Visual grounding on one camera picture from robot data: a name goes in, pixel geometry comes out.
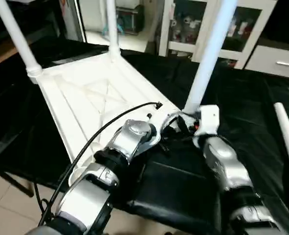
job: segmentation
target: glass cabinet door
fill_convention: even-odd
[[[195,44],[206,9],[206,2],[174,0],[174,16],[169,26],[169,41]]]
[[[159,55],[175,55],[174,51],[194,54],[196,45],[202,44],[206,39],[215,2],[216,0],[165,0]]]
[[[275,5],[274,0],[238,0],[219,56],[236,60],[234,68],[242,69]]]
[[[237,7],[222,49],[242,52],[260,14],[260,9]]]

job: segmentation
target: black table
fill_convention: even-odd
[[[46,68],[67,58],[103,53],[107,47],[47,38],[32,49]],[[197,63],[134,51],[122,55],[183,108]],[[256,190],[289,233],[289,161],[275,101],[283,102],[289,115],[289,79],[217,67],[203,104],[219,105],[219,134],[232,142]],[[202,154],[190,142],[165,145],[169,151],[157,146],[135,159],[133,180],[122,184],[115,206],[189,233],[218,234],[219,195]],[[0,171],[55,188],[68,164],[40,89],[27,78],[20,57],[11,57],[0,64]]]

